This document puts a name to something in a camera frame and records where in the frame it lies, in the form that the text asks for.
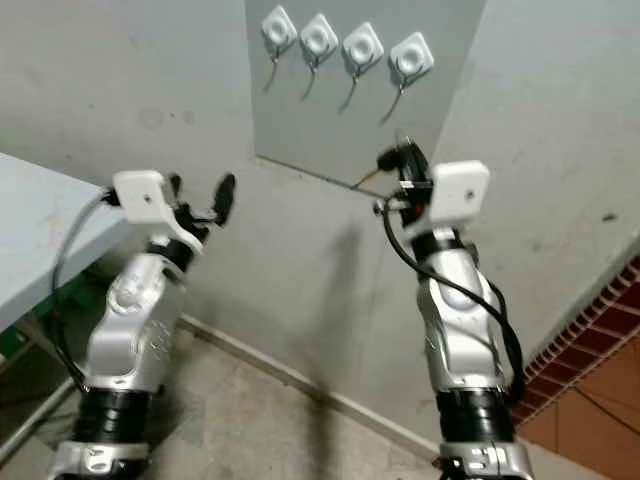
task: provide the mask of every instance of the concrete floor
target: concrete floor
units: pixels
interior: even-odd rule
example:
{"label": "concrete floor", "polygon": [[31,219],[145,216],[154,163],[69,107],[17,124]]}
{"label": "concrete floor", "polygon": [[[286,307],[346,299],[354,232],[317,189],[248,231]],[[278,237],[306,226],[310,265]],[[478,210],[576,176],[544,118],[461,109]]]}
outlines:
{"label": "concrete floor", "polygon": [[[0,470],[44,479],[70,397]],[[430,480],[428,462],[215,346],[183,336],[152,413],[145,480]]]}

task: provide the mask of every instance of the cable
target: cable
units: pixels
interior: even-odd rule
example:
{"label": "cable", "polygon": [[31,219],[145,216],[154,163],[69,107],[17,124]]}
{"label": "cable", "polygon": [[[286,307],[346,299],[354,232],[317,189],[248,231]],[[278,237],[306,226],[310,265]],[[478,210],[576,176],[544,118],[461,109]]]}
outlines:
{"label": "cable", "polygon": [[453,288],[454,290],[457,290],[460,293],[464,294],[470,300],[473,300],[475,303],[484,308],[500,324],[507,357],[509,358],[511,368],[513,369],[513,380],[511,382],[511,386],[506,392],[505,400],[507,405],[510,407],[517,405],[524,396],[525,392],[523,357],[518,336],[516,335],[516,332],[513,330],[508,321],[507,302],[504,298],[504,295],[495,284],[491,282],[489,283],[491,290],[495,293],[500,304],[500,311],[498,311],[493,307],[493,305],[487,302],[480,295],[466,289],[462,285],[458,285],[448,278],[443,277],[432,267],[419,265],[418,262],[411,258],[411,256],[402,247],[402,245],[400,245],[400,242],[398,242],[398,239],[393,232],[393,228],[391,227],[391,220],[389,218],[389,202],[394,197],[395,194],[386,197],[382,209],[382,224],[384,226],[384,231],[387,235],[387,238],[389,239],[389,243],[391,243],[391,246],[398,254],[398,256],[416,272],[421,273],[442,285],[446,285],[447,287]]}
{"label": "cable", "polygon": [[573,389],[578,392],[578,394],[580,394],[580,396],[582,396],[582,398],[584,398],[585,400],[587,400],[588,402],[590,402],[594,407],[596,407],[598,410],[600,410],[602,413],[604,413],[605,415],[607,415],[609,418],[615,420],[616,422],[618,422],[620,425],[622,425],[623,427],[627,428],[630,432],[635,433],[636,435],[640,436],[640,430],[638,430],[637,428],[635,428],[634,426],[628,424],[627,422],[625,422],[624,420],[622,420],[620,417],[618,417],[617,415],[615,415],[613,412],[611,412],[609,409],[605,408],[603,405],[601,405],[599,402],[597,402],[596,400],[593,399],[593,397],[591,397],[590,395],[587,395],[586,393],[584,393],[581,389],[579,389],[578,387],[573,387]]}
{"label": "cable", "polygon": [[82,227],[92,215],[92,213],[100,206],[103,200],[108,198],[109,193],[103,192],[100,195],[96,196],[90,202],[88,202],[82,210],[78,214],[78,216],[73,221],[71,228],[67,232],[60,249],[58,250],[58,254],[56,255],[56,261],[53,267],[53,272],[51,274],[51,315],[48,321],[45,323],[45,330],[47,335],[51,339],[53,346],[55,348],[56,353],[62,360],[62,363],[67,368],[69,375],[73,379],[76,387],[81,391],[85,392],[84,386],[84,373],[78,367],[78,365],[73,361],[71,357],[71,353],[69,350],[69,344],[67,343],[67,339],[64,333],[64,322],[61,320],[60,314],[60,296],[58,294],[58,288],[60,283],[60,274],[62,273],[62,268],[64,263],[67,260],[67,254],[73,245],[78,233],[82,230]]}

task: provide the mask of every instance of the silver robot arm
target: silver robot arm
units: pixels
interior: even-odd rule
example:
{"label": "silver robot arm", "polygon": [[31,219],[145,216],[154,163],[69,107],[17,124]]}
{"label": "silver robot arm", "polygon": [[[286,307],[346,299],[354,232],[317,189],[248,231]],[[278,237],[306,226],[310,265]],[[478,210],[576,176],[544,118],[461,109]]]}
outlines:
{"label": "silver robot arm", "polygon": [[[393,248],[418,272],[418,307],[444,438],[442,479],[533,480],[508,410],[524,394],[520,345],[507,322],[504,297],[478,270],[458,233],[477,215],[489,172],[475,161],[429,169],[412,141],[383,153],[378,169],[396,170],[400,177],[400,189],[374,211],[382,215]],[[392,211],[402,217],[403,240],[415,259],[393,233]],[[501,325],[514,372],[510,386],[490,329],[492,316]]]}
{"label": "silver robot arm", "polygon": [[133,479],[148,464],[147,413],[163,381],[182,310],[185,274],[212,223],[229,215],[235,178],[227,175],[208,212],[176,199],[180,181],[153,171],[114,176],[113,204],[146,231],[149,243],[111,284],[106,311],[87,349],[73,434],[57,450],[49,480]]}

